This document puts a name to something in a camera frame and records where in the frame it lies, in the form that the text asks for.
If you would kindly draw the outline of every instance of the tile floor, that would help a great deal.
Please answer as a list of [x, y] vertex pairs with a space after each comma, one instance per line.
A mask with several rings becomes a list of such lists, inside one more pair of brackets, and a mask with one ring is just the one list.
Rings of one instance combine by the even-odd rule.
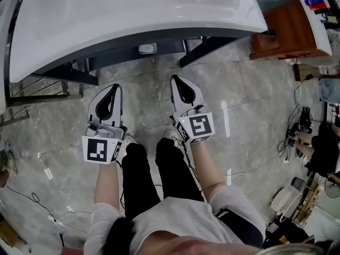
[[[216, 129], [216, 135], [207, 142], [208, 147], [224, 175], [228, 169], [232, 174], [254, 170], [261, 165], [268, 148], [284, 138], [298, 83], [289, 64], [247, 61], [249, 52], [249, 40], [245, 39], [183, 69], [176, 66], [181, 54], [101, 69], [96, 73], [100, 85], [85, 87], [82, 99], [37, 105], [30, 110], [28, 120], [2, 129], [3, 138], [11, 143], [19, 170], [8, 185], [28, 196], [35, 192], [56, 217], [70, 209], [91, 212], [98, 167], [83, 161], [81, 136], [85, 132], [89, 101], [115, 82], [123, 88], [124, 125], [147, 147], [152, 178], [155, 184], [161, 184], [155, 147], [165, 130], [172, 127], [169, 116], [174, 108], [169, 78], [173, 74], [186, 77], [201, 88]], [[70, 88], [76, 91], [77, 86]], [[322, 105], [317, 81], [306, 81], [297, 91], [297, 99], [311, 107], [315, 119], [320, 118]], [[230, 137], [226, 134], [225, 114], [228, 114]], [[279, 188], [289, 185], [294, 176], [304, 178], [306, 174], [300, 159], [292, 157], [290, 164], [284, 164], [273, 159], [274, 151], [269, 151], [257, 172], [232, 177], [232, 184], [244, 191], [266, 221], [273, 216], [269, 199]], [[46, 169], [50, 170], [52, 179], [46, 176]], [[62, 229], [49, 220], [42, 207], [7, 188], [0, 190], [0, 198], [0, 212], [28, 243], [60, 247], [58, 233], [64, 232], [68, 246], [82, 247], [90, 215], [69, 214], [60, 220], [84, 232], [67, 226]]]

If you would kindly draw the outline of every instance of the fan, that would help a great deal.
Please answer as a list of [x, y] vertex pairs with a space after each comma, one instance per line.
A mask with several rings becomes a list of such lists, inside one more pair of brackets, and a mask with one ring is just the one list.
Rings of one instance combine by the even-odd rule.
[[327, 179], [325, 181], [325, 192], [330, 198], [338, 198], [340, 197], [340, 185]]

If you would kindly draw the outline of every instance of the person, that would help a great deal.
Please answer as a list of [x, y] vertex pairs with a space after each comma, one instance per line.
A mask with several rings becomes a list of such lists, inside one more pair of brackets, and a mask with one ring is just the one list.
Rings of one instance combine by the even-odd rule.
[[312, 145], [312, 147], [309, 147], [306, 144], [294, 141], [295, 147], [309, 158], [305, 167], [320, 176], [340, 183], [339, 173], [335, 173], [339, 157], [340, 128], [336, 126], [326, 128], [318, 136], [296, 131], [295, 136]]
[[176, 131], [167, 131], [157, 144], [161, 201], [144, 146], [125, 137], [120, 152], [124, 155], [125, 217], [118, 210], [117, 166], [100, 165], [85, 255], [251, 255], [260, 251], [266, 229], [260, 214], [240, 189], [226, 184], [205, 142], [191, 144], [200, 191], [184, 161], [181, 142]]

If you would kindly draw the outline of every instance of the glossy white surface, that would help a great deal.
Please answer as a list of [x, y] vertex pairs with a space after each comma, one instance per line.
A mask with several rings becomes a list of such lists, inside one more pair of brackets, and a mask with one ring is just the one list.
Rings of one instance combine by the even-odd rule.
[[1, 0], [0, 2], [0, 114], [6, 111], [4, 86], [5, 50], [10, 23], [18, 0]]
[[102, 41], [192, 27], [267, 30], [256, 0], [23, 0], [10, 78], [18, 82], [64, 55]]
[[305, 0], [300, 0], [302, 7], [309, 20], [310, 27], [312, 28], [317, 49], [324, 51], [331, 56], [332, 49], [329, 44], [326, 28], [324, 24], [321, 23], [321, 21], [316, 17], [315, 12], [313, 10], [310, 10], [304, 1]]

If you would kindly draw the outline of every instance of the black shorts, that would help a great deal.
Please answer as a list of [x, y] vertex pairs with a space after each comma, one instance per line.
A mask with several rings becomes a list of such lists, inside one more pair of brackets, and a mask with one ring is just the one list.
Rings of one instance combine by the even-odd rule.
[[314, 153], [306, 168], [312, 170], [321, 176], [327, 176], [327, 173], [333, 173], [339, 157], [338, 141], [334, 139], [334, 132], [327, 129], [322, 135], [312, 138]]

